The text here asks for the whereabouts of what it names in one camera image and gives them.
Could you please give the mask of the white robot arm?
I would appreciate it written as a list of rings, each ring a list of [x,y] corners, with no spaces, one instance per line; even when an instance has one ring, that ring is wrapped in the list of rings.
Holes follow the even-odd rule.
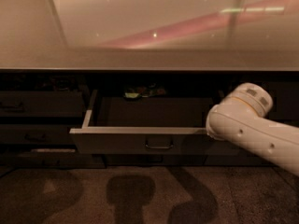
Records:
[[[243,83],[209,110],[207,135],[231,142],[299,175],[299,129],[266,119],[272,106],[267,91],[253,83]]]

